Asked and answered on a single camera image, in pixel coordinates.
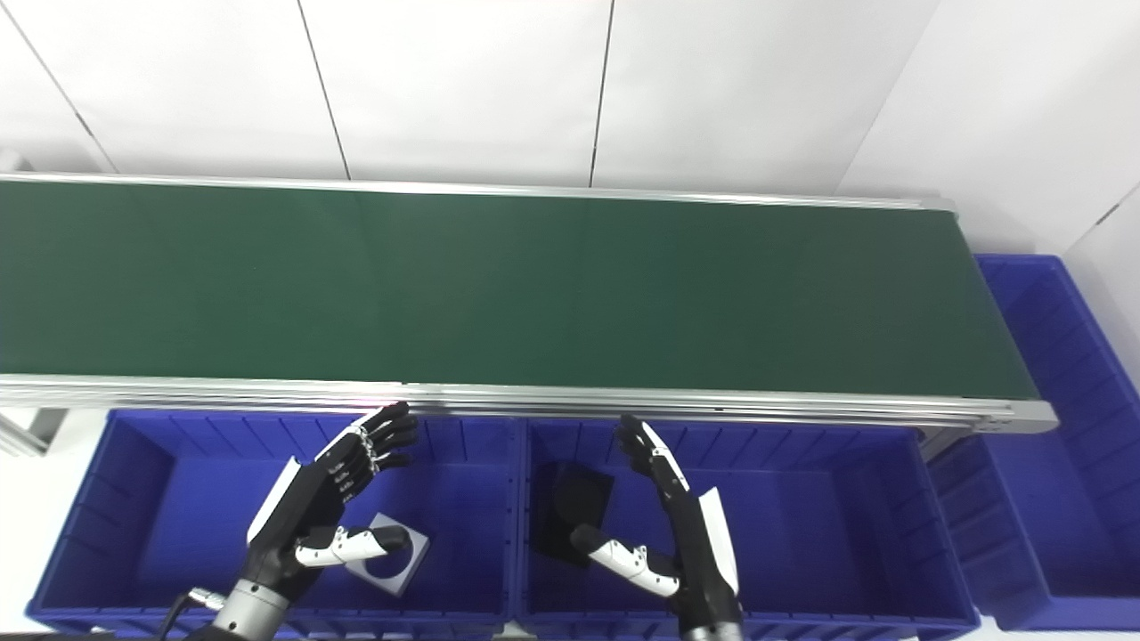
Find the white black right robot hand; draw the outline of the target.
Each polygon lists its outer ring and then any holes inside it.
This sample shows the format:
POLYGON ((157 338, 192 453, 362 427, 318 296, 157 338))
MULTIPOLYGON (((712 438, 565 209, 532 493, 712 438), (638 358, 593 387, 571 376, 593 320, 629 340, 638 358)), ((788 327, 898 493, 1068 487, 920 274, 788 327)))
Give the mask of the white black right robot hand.
POLYGON ((575 550, 635 589, 661 597, 683 640, 741 640, 744 609, 738 600, 736 547, 720 492, 712 487, 697 495, 671 447, 643 419, 622 414, 614 438, 630 459, 632 471, 656 485, 671 527, 671 555, 616 539, 591 524, 571 532, 575 550))

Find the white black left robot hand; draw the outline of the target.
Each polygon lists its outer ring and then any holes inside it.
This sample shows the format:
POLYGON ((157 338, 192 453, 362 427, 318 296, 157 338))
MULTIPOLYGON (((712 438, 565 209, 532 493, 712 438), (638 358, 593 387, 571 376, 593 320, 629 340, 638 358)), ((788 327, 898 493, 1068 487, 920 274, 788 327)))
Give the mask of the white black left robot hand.
POLYGON ((412 543, 404 526, 347 527, 347 503, 378 472, 408 466, 417 441, 407 401, 378 407, 331 439, 310 462, 290 459, 249 526, 241 581, 298 601, 329 565, 367 561, 412 543))

